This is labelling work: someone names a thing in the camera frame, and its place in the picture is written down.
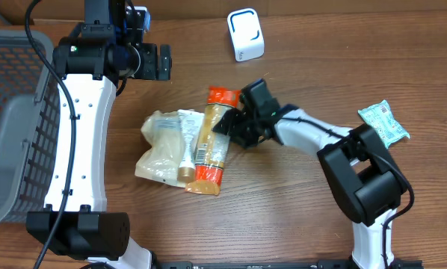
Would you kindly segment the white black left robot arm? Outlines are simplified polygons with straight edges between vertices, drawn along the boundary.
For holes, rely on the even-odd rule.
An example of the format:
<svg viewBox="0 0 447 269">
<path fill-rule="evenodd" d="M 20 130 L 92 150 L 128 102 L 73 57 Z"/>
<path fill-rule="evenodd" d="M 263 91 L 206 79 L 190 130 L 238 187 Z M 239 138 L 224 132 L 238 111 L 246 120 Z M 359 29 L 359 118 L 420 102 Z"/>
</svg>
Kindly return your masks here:
<svg viewBox="0 0 447 269">
<path fill-rule="evenodd" d="M 108 121 L 130 79 L 167 81 L 168 45 L 145 43 L 151 16 L 131 1 L 86 1 L 84 21 L 43 63 L 57 82 L 60 121 L 51 183 L 27 232 L 87 268 L 157 268 L 155 255 L 130 235 L 125 212 L 107 210 L 104 163 Z"/>
</svg>

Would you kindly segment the teal wet wipes pack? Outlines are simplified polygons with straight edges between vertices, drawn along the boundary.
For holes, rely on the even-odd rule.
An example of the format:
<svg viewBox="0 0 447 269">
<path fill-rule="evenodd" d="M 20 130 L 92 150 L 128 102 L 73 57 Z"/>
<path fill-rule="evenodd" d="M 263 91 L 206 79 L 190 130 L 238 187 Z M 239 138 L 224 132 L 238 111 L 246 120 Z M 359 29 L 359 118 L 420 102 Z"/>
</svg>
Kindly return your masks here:
<svg viewBox="0 0 447 269">
<path fill-rule="evenodd" d="M 387 149 L 403 138 L 410 139 L 409 132 L 394 118 L 386 100 L 358 110 L 358 114 L 366 124 L 376 130 Z"/>
</svg>

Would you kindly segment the orange spaghetti package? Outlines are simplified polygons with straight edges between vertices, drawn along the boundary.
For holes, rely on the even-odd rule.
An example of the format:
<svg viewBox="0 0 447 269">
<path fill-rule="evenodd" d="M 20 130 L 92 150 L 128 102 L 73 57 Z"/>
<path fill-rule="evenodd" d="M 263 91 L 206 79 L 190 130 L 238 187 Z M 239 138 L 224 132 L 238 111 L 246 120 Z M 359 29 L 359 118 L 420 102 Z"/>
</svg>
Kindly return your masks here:
<svg viewBox="0 0 447 269">
<path fill-rule="evenodd" d="M 212 129 L 227 111 L 238 107 L 239 94 L 239 90 L 229 90 L 225 87 L 209 88 L 203 124 L 195 149 L 195 180 L 186 184 L 187 192 L 215 196 L 221 192 L 230 138 Z"/>
</svg>

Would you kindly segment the beige clear plastic pouch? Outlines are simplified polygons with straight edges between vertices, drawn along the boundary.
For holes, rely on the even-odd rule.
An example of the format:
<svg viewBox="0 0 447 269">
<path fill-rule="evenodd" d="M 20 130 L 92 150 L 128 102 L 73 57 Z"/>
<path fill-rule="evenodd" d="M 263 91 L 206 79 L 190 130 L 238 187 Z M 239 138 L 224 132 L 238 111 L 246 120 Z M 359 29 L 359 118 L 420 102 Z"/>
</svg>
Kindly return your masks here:
<svg viewBox="0 0 447 269">
<path fill-rule="evenodd" d="M 185 183 L 177 179 L 185 151 L 178 112 L 155 111 L 146 118 L 141 134 L 151 148 L 135 165 L 135 175 L 173 187 L 185 187 Z"/>
</svg>

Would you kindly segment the white cosmetic tube gold cap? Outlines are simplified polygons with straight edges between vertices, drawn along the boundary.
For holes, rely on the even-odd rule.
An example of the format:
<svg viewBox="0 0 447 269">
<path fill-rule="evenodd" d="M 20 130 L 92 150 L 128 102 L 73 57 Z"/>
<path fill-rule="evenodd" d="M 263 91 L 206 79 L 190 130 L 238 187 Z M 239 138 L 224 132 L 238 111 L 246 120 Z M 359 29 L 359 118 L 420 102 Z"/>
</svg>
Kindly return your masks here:
<svg viewBox="0 0 447 269">
<path fill-rule="evenodd" d="M 194 151 L 203 123 L 204 114 L 192 110 L 178 110 L 181 133 L 185 142 L 182 161 L 178 168 L 177 180 L 189 183 L 195 179 Z"/>
</svg>

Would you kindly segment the grey plastic mesh basket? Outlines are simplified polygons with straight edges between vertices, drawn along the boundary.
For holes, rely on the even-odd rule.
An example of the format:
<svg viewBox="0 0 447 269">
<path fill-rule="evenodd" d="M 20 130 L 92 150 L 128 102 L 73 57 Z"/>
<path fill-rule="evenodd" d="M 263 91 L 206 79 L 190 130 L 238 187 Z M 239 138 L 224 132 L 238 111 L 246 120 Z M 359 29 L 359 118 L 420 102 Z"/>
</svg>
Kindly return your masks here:
<svg viewBox="0 0 447 269">
<path fill-rule="evenodd" d="M 59 119 L 56 83 L 25 32 L 0 30 L 0 223 L 43 208 Z"/>
</svg>

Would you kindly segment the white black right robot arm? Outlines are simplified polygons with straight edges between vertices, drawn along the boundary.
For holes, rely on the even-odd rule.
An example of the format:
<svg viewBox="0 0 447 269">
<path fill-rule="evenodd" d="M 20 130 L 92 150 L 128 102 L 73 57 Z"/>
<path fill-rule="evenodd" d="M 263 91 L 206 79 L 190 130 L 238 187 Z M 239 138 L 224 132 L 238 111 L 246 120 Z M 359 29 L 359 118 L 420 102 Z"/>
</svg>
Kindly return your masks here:
<svg viewBox="0 0 447 269">
<path fill-rule="evenodd" d="M 227 111 L 213 132 L 244 149 L 274 140 L 316 157 L 336 204 L 352 222 L 352 268 L 399 268 L 391 248 L 393 221 L 414 204 L 412 186 L 377 131 L 366 123 L 351 129 L 280 105 L 264 79 L 241 89 L 240 108 Z"/>
</svg>

